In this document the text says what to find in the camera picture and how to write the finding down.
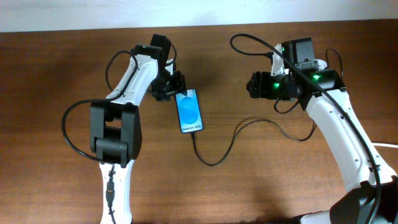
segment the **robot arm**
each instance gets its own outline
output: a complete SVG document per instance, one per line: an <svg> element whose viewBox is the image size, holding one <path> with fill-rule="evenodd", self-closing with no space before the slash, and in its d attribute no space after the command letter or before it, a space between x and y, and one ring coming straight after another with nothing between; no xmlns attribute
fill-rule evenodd
<svg viewBox="0 0 398 224"><path fill-rule="evenodd" d="M124 94L113 101L91 104L90 147L97 158L106 162L99 165L104 189L101 224L112 224L113 218L118 224L132 223L130 178L141 150L139 105L148 86L152 85L151 92L157 101L169 101L172 95L186 90L184 76L175 71L175 63L167 66L170 46L169 39L162 35L154 35L150 45L135 46L131 53L138 64L130 59L121 81L106 98L115 98L128 85ZM106 125L115 119L121 121L120 128Z"/></svg>
<svg viewBox="0 0 398 224"><path fill-rule="evenodd" d="M231 38L232 48L232 40L237 36L259 40L247 34L237 34ZM272 71L254 72L247 84L250 96L268 100L297 99L323 133L340 168L347 191L347 195L334 204L330 211L299 216L295 219L296 223L366 223L369 211L375 204L376 194L381 195L380 206L375 218L370 220L373 223L398 222L398 203L395 200L398 197L397 174L376 151L359 123L341 77L332 69L324 69L324 62L315 59L311 38L284 42L272 50L287 59L282 63L282 57L273 52ZM284 68L292 68L292 65L295 69L287 73ZM311 82L325 92L320 92ZM344 114L326 94L337 102ZM364 139L370 153L366 152L353 126ZM377 170L371 164L371 157L374 158ZM382 194L376 190L376 172L380 177Z"/></svg>

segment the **smartphone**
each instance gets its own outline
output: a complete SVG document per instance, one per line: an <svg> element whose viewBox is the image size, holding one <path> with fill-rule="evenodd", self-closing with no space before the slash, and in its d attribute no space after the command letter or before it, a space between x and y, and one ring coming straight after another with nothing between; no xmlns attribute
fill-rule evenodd
<svg viewBox="0 0 398 224"><path fill-rule="evenodd" d="M203 130L197 92L187 90L184 93L179 93L175 95L175 101L177 102L181 132L190 133Z"/></svg>

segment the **white cable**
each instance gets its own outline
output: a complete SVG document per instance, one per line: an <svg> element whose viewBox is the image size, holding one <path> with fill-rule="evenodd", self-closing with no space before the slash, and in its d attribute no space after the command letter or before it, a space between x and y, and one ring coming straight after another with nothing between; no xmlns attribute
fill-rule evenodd
<svg viewBox="0 0 398 224"><path fill-rule="evenodd" d="M398 148L398 145L395 144L387 144L387 143L379 143L379 142L372 142L373 146L382 146L382 147L394 147Z"/></svg>

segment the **cable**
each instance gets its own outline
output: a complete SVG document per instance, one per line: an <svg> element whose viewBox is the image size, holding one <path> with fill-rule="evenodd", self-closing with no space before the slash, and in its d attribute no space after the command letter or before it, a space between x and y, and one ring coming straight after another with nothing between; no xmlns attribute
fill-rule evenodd
<svg viewBox="0 0 398 224"><path fill-rule="evenodd" d="M233 35L231 40L229 41L229 44L232 46L233 49L235 49L235 47L233 46L233 39L237 38L237 37L247 37L250 38L252 40L256 40L259 43L265 45L266 47L268 47L269 49L271 49L275 54L277 54L278 56L281 57L281 59L292 69L294 70L298 75L300 75L301 79L305 80L309 85L311 85L312 87L314 87L316 90L318 90L319 92L321 92L323 95L325 95L332 103L333 105L336 107L336 109L343 115L344 119L348 122L348 124L351 126L352 130L354 131L355 135L358 137L358 140L361 142L361 144L364 147L364 150L366 151L366 154L369 157L369 160L371 162L372 168L374 170L374 177L376 180L376 195L374 197L374 202L373 205L371 207L371 210L369 212L369 216L366 220L366 223L372 223L373 220L376 217L376 213L377 210L379 208L380 205L380 199L381 199L381 181L380 181L380 175L379 175L379 171L376 168L376 162L374 161L374 158L372 156L372 153L368 147L368 145L366 144L364 138L362 137L361 133L359 133L358 129L356 128L356 126L354 125L354 123L352 122L351 118L348 116L348 114L342 109L342 107L336 102L336 100L331 97L329 95L329 93L327 93L322 87L320 87L318 84L311 82L311 80L303 73L301 72L298 68L296 68L289 60L287 60L278 50L276 50L275 48L273 48L273 46L271 46L270 44L268 44L267 42L261 40L258 37L249 35L249 34L236 34Z"/></svg>
<svg viewBox="0 0 398 224"><path fill-rule="evenodd" d="M299 105L299 101L297 101L294 103L294 105L289 110L280 112L277 108L279 101L280 101L280 99L276 100L276 102L274 103L274 110L280 114L287 114L287 113L291 112L294 108L296 108L297 105Z"/></svg>
<svg viewBox="0 0 398 224"><path fill-rule="evenodd" d="M115 174L114 171L114 164L112 164L112 169L109 172L109 180L108 183L106 184L106 202L108 203L108 208L109 208L109 214L111 215L111 219L113 224L116 224L116 221L114 219L114 210L112 210L112 204L113 204L113 199L114 199L114 183L113 183L113 175Z"/></svg>
<svg viewBox="0 0 398 224"><path fill-rule="evenodd" d="M236 134L235 134L234 137L232 138L231 144L229 145L229 148L228 148L228 150L226 151L226 153L224 154L224 156L223 156L218 162L216 162L216 163L214 163L214 164L207 163L206 161L204 161L204 160L200 157L200 155L199 155L199 153L198 153L198 151L197 151L197 145L196 145L196 141L195 141L195 132L192 132L192 133L191 133L191 137L192 137L192 142L193 142L193 149L195 150L195 154L197 155L197 158L198 158L202 163L204 163L204 165L206 165L206 166L213 167L213 166L220 165L220 164L228 157L229 153L231 152L232 147L233 147L233 145L234 145L234 143L235 143L235 140L236 140L238 134L239 134L245 127L247 127L247 126L249 126L249 125L251 125L251 124L257 123L257 122L261 122L261 121L265 121L265 122L274 124L275 126L277 126L277 128L279 128L280 131L282 131L282 133L283 133L285 136L287 136L288 138L290 138L290 139L293 140L293 141L298 141L298 142L304 142L304 141L310 139L310 137L312 136L313 132L315 131L315 128L317 127L317 125L316 125L315 122L314 122L314 123L312 124L312 129L311 129L311 131L310 131L310 134L309 134L307 137L305 137L305 138L303 138L303 139L295 139L295 138L293 138L292 136L290 136L289 134L287 134L287 133L286 133L276 122L274 122L274 121L271 121L271 120L268 120L268 119L258 119L258 120L255 120L255 121L251 121L251 122L245 124L244 126L242 126L241 128L239 128L239 130L236 132Z"/></svg>
<svg viewBox="0 0 398 224"><path fill-rule="evenodd" d="M396 145L396 144L388 144L388 143L381 143L381 142L372 142L372 144L373 144L373 146L398 148L398 145Z"/></svg>
<svg viewBox="0 0 398 224"><path fill-rule="evenodd" d="M109 69L111 68L111 65L112 65L112 63L113 63L113 60L114 60L119 54L123 54L123 53L129 54L129 55L134 59L134 62L136 63L136 67L137 67L137 63L138 63L138 62L137 62L136 56L134 56L130 51L128 51L128 50L121 50L121 51L119 51L118 53L116 53L115 55L113 55L112 59L109 61L108 65L106 66L106 70L105 70L105 81L106 81L106 84L107 84L108 88L109 88L111 91L113 91L113 89L112 89L112 87L111 87L111 84L109 84L108 72L109 72Z"/></svg>
<svg viewBox="0 0 398 224"><path fill-rule="evenodd" d="M171 62L166 63L166 66L172 65L175 62L175 60L177 59L177 50L175 49L173 44L172 44L172 47L173 47L173 50L174 50L174 58L173 58L173 60Z"/></svg>
<svg viewBox="0 0 398 224"><path fill-rule="evenodd" d="M248 55L248 56L265 56L265 57L267 57L267 58L272 58L272 55L274 54L273 52L267 52L267 53L249 53L249 52L244 52L244 51L242 51L242 50L237 49L237 48L232 44L232 41L230 41L230 44L231 44L231 47L232 47L235 51L237 51L237 52L239 52L239 53L241 53L241 54L243 54L243 55Z"/></svg>
<svg viewBox="0 0 398 224"><path fill-rule="evenodd" d="M329 58L328 58L328 51L331 50L332 52L334 52L337 57L338 60L340 62L340 75L341 75L341 79L343 79L343 62L341 61L341 57L340 54L338 54L338 52L335 49L326 49L325 51L325 55L326 55L326 68L329 68Z"/></svg>
<svg viewBox="0 0 398 224"><path fill-rule="evenodd" d="M119 54L121 54L121 52L124 52L124 53L129 54L129 55L134 59L134 62L136 63L136 66L134 67L134 70L132 71L132 73L131 73L129 79L127 80L126 85L123 87L123 89L120 91L120 93L119 93L117 96L115 96L114 98L109 98L109 99L92 99L92 100L81 100L81 101L78 101L78 102L72 104L72 105L64 112L64 114L62 115L61 129L62 129L62 135L63 135L63 137L65 138L66 142L69 144L69 146L70 146L74 151L76 151L76 152L79 153L80 155L82 155L82 156L84 156L84 157L86 157L86 158L88 158L88 159L97 161L97 162L105 162L105 161L102 160L102 159L98 159L97 157L91 156L91 155L89 155L89 154L87 154L87 153L81 151L81 150L80 150L79 148L77 148L77 147L71 142L71 140L69 139L68 134L67 134L67 128L66 128L67 116L68 116L69 112L71 112L71 110L73 110L75 107L77 107L77 106L79 106L79 105L82 105L82 104L85 104L85 103L110 102L110 101L116 100L116 99L120 98L121 96L123 96L124 92L125 92L126 89L127 89L127 86L129 85L129 83L130 83L132 77L134 76L134 74L136 73L136 71L137 71L137 69L138 69L138 66L137 66L137 65L138 65L138 62L137 62L136 56L134 56L132 53L128 52L127 50L122 50L122 51L116 53L115 56L118 56ZM112 61L115 59L115 56L113 56L113 58L111 59L109 65L112 64Z"/></svg>

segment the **wooden table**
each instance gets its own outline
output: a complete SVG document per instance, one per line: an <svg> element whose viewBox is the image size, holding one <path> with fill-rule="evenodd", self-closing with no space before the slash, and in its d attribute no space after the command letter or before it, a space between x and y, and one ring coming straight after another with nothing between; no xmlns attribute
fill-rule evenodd
<svg viewBox="0 0 398 224"><path fill-rule="evenodd" d="M398 133L398 21L305 22L214 27L104 29L0 34L0 219L2 223L99 223L102 180L98 163L73 152L61 135L61 115L72 103L103 98L104 71L118 50L149 44L163 34L178 50L177 67L200 98L204 131L200 154L217 161L236 125L248 117L278 122L304 137L306 112L277 114L273 101L252 99L246 83L269 71L265 57L233 51L236 33L275 45L312 37L316 58L334 48L363 127L373 141L396 142ZM247 51L265 52L251 40ZM331 66L339 70L335 56ZM113 86L127 56L110 71ZM288 108L291 103L281 103ZM67 127L75 144L90 151L89 105L73 111ZM138 223L239 223L271 221L329 209L345 191L336 162L319 130L302 143L275 126L254 124L238 137L227 160L204 166L190 135L181 134L174 100L140 105L143 143L132 172L130 204ZM378 148L398 170L398 151Z"/></svg>

